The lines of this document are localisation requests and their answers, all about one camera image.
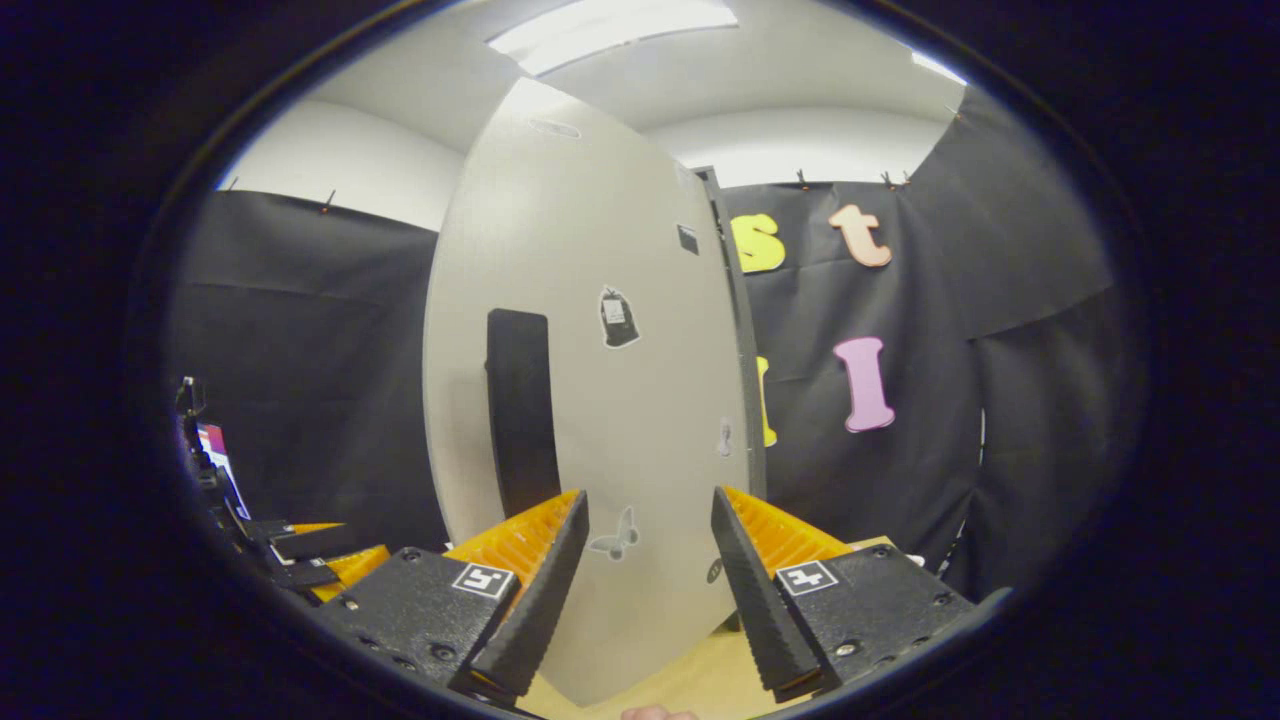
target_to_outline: ceiling light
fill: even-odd
[[[947,79],[959,82],[960,85],[965,86],[969,85],[968,82],[965,82],[963,77],[952,73],[946,68],[946,65],[934,60],[933,58],[929,58],[928,55],[922,55],[919,53],[911,51],[911,61],[915,63],[916,65],[920,65],[922,68],[928,68]]]
[[[539,76],[635,40],[737,27],[721,0],[581,0],[521,23],[488,42]]]

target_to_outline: black bag sticker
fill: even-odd
[[[600,292],[600,324],[604,327],[604,347],[616,350],[640,340],[631,304],[609,286]]]

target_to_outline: white ceiling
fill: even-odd
[[[408,28],[319,86],[338,102],[466,152],[525,73],[485,40],[564,0],[472,0]],[[948,122],[963,87],[817,0],[726,0],[740,27],[634,42],[539,79],[645,132],[765,108],[856,108]]]

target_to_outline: black backdrop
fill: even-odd
[[[723,191],[731,217],[777,220],[787,249],[778,269],[746,277],[778,433],[771,501],[842,538],[888,534],[974,597],[1046,569],[1111,492],[1146,395],[1138,309],[1107,254],[1116,237],[1079,190],[970,87],[906,184]],[[859,264],[828,224],[847,204],[877,217],[887,265]],[[832,347],[865,336],[884,342],[896,418],[850,434]]]
[[[443,550],[422,420],[435,233],[259,192],[209,196],[169,316],[255,519]]]
[[[1033,579],[1123,468],[1143,388],[1107,238],[1047,150],[969,91],[909,184],[740,187],[723,202],[769,214],[787,251],[746,277],[778,433],[768,500],[849,541],[887,534],[973,597]],[[878,218],[891,263],[849,255],[827,222],[846,204]],[[256,516],[438,550],[421,410],[435,233],[320,209],[209,199],[170,316],[173,373],[209,383]],[[864,336],[884,343],[896,418],[854,434],[832,348]]]

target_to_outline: sticker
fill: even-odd
[[[849,254],[868,268],[888,265],[893,259],[893,251],[882,245],[876,245],[870,228],[878,228],[879,220],[876,215],[863,215],[858,205],[845,205],[835,215],[827,219],[831,227],[840,228],[840,234],[845,236],[845,246]]]
[[[782,265],[787,249],[782,241],[773,237],[778,223],[765,215],[739,215],[728,222],[737,246],[737,261],[742,273],[763,273]]]
[[[604,328],[604,347],[617,350],[640,340],[640,329],[636,328],[635,318],[631,315],[631,304],[609,286],[604,286],[600,291],[600,320]]]
[[[728,418],[721,418],[721,442],[716,448],[719,451],[721,457],[728,457],[733,452],[733,448],[728,445],[730,434],[732,434],[732,428],[728,424]]]
[[[791,597],[829,588],[840,583],[820,560],[782,568],[778,570],[778,577],[782,578],[782,587],[787,588]]]
[[[879,374],[879,351],[884,343],[878,337],[855,337],[832,350],[849,370],[849,404],[852,413],[845,420],[851,433],[874,430],[893,421],[893,409],[884,405],[884,383]]]
[[[568,137],[571,140],[577,140],[582,137],[582,133],[573,126],[566,126],[564,123],[557,123],[556,120],[544,120],[541,118],[529,118],[529,127],[543,132],[547,135],[556,135],[559,137]]]
[[[626,550],[634,544],[640,544],[640,530],[636,529],[635,511],[628,505],[618,518],[618,532],[613,536],[602,536],[586,543],[586,548],[593,552],[603,552],[609,560],[621,562],[626,556]]]
[[[680,236],[680,246],[685,250],[698,255],[698,233],[694,228],[686,225],[676,225],[676,234]]]
[[[462,574],[458,575],[458,579],[453,580],[453,587],[463,592],[483,594],[484,597],[498,600],[502,597],[502,591],[507,589],[507,584],[511,583],[513,577],[516,577],[516,574],[511,570],[467,562],[467,566],[462,570]]]

